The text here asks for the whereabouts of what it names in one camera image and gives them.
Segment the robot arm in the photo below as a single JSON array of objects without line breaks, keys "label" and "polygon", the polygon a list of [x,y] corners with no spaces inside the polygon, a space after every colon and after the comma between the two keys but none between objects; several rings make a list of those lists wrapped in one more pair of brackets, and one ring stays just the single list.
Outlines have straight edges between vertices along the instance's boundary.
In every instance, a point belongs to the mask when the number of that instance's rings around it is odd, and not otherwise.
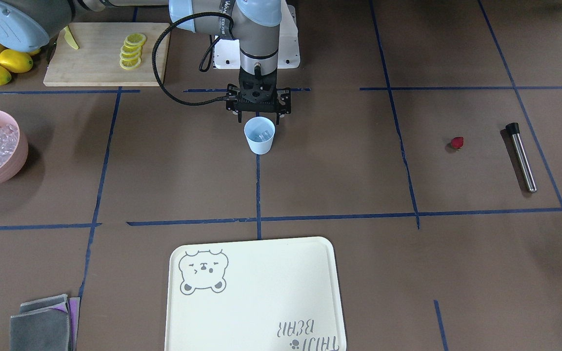
[{"label": "robot arm", "polygon": [[291,91],[278,88],[278,55],[281,0],[0,0],[0,44],[18,51],[46,46],[67,25],[86,19],[106,19],[110,13],[123,18],[139,8],[163,8],[169,24],[154,42],[151,64],[160,82],[156,53],[174,29],[213,37],[209,50],[221,39],[239,42],[238,84],[228,84],[221,97],[189,102],[165,95],[183,106],[205,106],[225,102],[228,111],[242,114],[275,114],[279,121],[291,113]]}]

